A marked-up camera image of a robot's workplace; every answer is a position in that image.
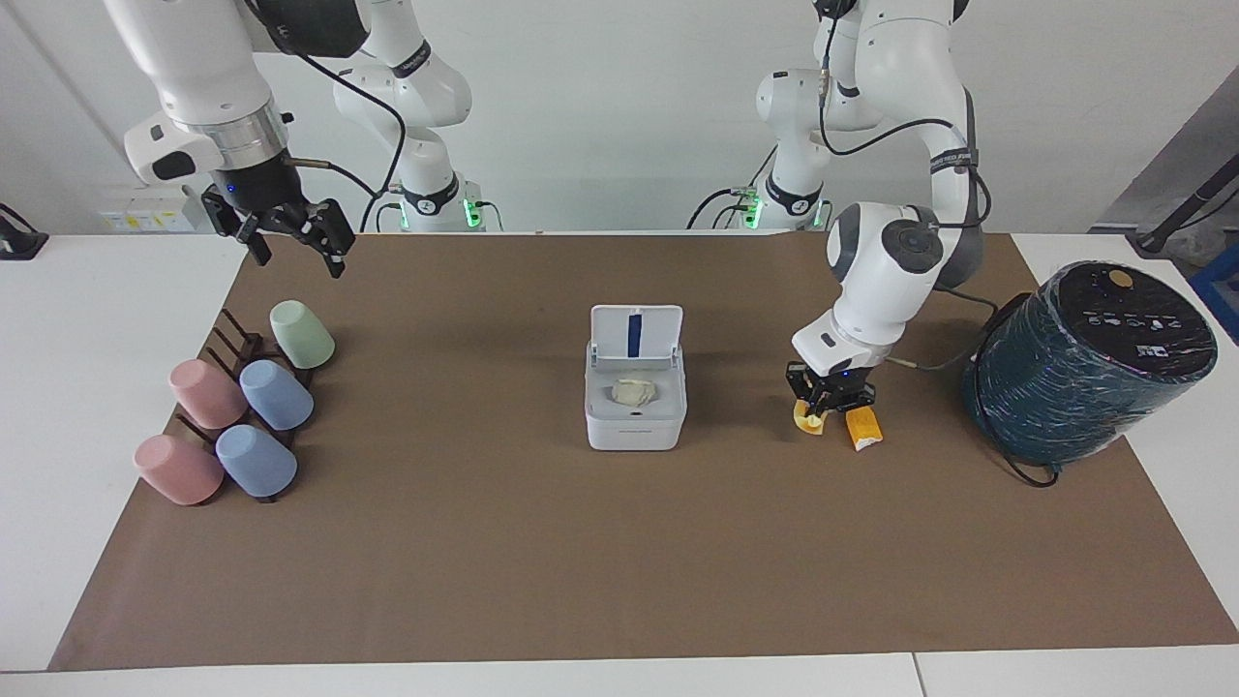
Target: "white box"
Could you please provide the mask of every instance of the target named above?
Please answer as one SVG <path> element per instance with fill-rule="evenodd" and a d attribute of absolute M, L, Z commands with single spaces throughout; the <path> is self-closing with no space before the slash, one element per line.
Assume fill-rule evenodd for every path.
<path fill-rule="evenodd" d="M 598 305 L 590 312 L 585 355 L 585 423 L 595 451 L 670 451 L 689 411 L 676 305 Z M 620 380 L 653 383 L 654 400 L 612 400 Z"/>

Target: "white table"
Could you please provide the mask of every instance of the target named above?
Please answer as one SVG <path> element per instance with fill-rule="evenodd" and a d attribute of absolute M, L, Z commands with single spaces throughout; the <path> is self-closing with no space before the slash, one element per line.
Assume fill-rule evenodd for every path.
<path fill-rule="evenodd" d="M 1078 259 L 1125 261 L 1194 293 L 1120 238 L 1018 235 L 1038 280 Z M 40 671 L 135 483 L 134 447 L 173 404 L 243 258 L 213 236 L 57 236 L 0 266 L 0 670 Z M 1131 444 L 1232 618 L 1239 617 L 1239 350 L 1137 427 Z M 73 433 L 52 426 L 72 423 Z M 0 676 L 2 695 L 1234 695 L 1239 646 L 748 660 L 270 666 Z"/>

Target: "gold button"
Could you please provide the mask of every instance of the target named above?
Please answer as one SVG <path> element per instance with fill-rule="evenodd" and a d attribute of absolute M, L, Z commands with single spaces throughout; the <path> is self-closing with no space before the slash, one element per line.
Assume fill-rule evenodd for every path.
<path fill-rule="evenodd" d="M 1123 269 L 1114 269 L 1113 271 L 1110 271 L 1110 282 L 1118 285 L 1124 290 L 1131 290 L 1131 287 L 1136 285 L 1136 281 L 1135 279 L 1131 277 L 1131 274 L 1129 274 Z"/>

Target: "cup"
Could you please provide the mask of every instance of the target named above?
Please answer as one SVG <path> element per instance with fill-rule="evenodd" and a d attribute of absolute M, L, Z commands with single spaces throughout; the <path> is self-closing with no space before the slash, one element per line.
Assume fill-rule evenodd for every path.
<path fill-rule="evenodd" d="M 270 318 L 275 340 L 297 369 L 317 369 L 336 353 L 336 339 L 304 302 L 285 300 L 271 307 Z"/>
<path fill-rule="evenodd" d="M 255 361 L 240 373 L 249 406 L 275 431 L 292 431 L 313 413 L 313 397 L 292 374 L 271 361 Z"/>
<path fill-rule="evenodd" d="M 255 499 L 275 496 L 292 484 L 297 458 L 265 431 L 234 426 L 216 442 L 228 477 Z"/>
<path fill-rule="evenodd" d="M 167 384 L 176 401 L 202 428 L 228 428 L 249 410 L 233 379 L 206 361 L 195 359 L 176 366 Z"/>
<path fill-rule="evenodd" d="M 224 482 L 219 461 L 199 446 L 171 436 L 142 442 L 134 453 L 134 467 L 146 484 L 180 506 L 211 499 Z"/>

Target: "black stand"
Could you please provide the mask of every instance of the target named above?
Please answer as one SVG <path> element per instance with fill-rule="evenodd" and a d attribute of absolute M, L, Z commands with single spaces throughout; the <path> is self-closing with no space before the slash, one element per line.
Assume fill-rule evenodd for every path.
<path fill-rule="evenodd" d="M 28 261 L 47 244 L 47 234 L 31 229 L 21 232 L 0 217 L 0 261 Z"/>
<path fill-rule="evenodd" d="M 1239 155 L 1230 157 L 1230 161 L 1222 165 L 1222 168 L 1214 172 L 1209 177 L 1209 181 L 1204 182 L 1187 201 L 1183 201 L 1183 204 L 1176 208 L 1156 229 L 1149 234 L 1134 238 L 1132 243 L 1136 250 L 1150 254 L 1161 253 L 1166 246 L 1166 240 L 1178 232 L 1183 223 L 1192 219 L 1192 215 L 1201 212 L 1201 208 L 1206 203 L 1217 197 L 1218 193 L 1222 193 L 1222 189 L 1234 181 L 1235 177 L 1239 177 Z"/>
<path fill-rule="evenodd" d="M 313 376 L 317 369 L 301 370 L 294 366 L 292 361 L 289 360 L 282 348 L 280 348 L 280 344 L 276 343 L 275 340 L 271 340 L 271 347 L 274 348 L 274 352 L 264 352 L 264 345 L 266 343 L 266 339 L 260 333 L 245 331 L 245 328 L 240 324 L 240 322 L 237 321 L 237 317 L 234 317 L 233 313 L 229 312 L 227 307 L 221 310 L 219 313 L 223 314 L 225 319 L 228 319 L 229 324 L 232 324 L 232 328 L 237 333 L 237 338 L 232 339 L 228 338 L 228 334 L 218 326 L 211 328 L 211 334 L 218 338 L 219 342 L 224 344 L 227 352 L 232 354 L 233 360 L 225 361 L 219 355 L 219 353 L 214 350 L 214 347 L 212 345 L 207 345 L 204 348 L 204 352 L 208 357 L 211 357 L 211 360 L 214 361 L 214 364 L 219 366 L 222 371 L 228 374 L 228 378 L 233 379 L 234 381 L 239 380 L 240 373 L 245 370 L 245 366 L 253 364 L 254 361 L 260 361 L 264 359 L 279 359 L 289 368 L 289 371 L 291 371 L 292 376 L 297 379 L 297 383 L 300 383 L 306 390 L 310 390 L 310 384 L 313 381 Z M 254 410 L 247 411 L 240 417 L 240 420 L 237 421 L 237 423 L 229 425 L 221 430 L 203 430 L 198 427 L 197 425 L 193 423 L 192 420 L 188 418 L 187 415 L 185 415 L 185 412 L 181 410 L 180 406 L 177 406 L 176 411 L 172 412 L 172 418 L 176 422 L 178 422 L 182 427 L 185 427 L 190 433 L 199 438 L 203 443 L 212 447 L 214 447 L 216 442 L 219 441 L 219 437 L 223 435 L 223 432 L 228 431 L 234 426 L 258 425 L 259 427 L 263 428 L 263 431 L 270 433 L 273 438 L 279 441 L 281 446 L 291 451 L 294 443 L 296 442 L 297 432 L 300 432 L 306 426 L 301 425 L 297 428 L 294 428 L 292 431 L 275 431 L 274 428 L 271 428 L 271 425 L 263 421 L 263 418 L 258 416 L 258 413 L 254 412 Z M 263 496 L 258 498 L 258 501 L 263 504 L 274 504 L 279 496 L 280 496 L 279 494 L 274 496 Z"/>

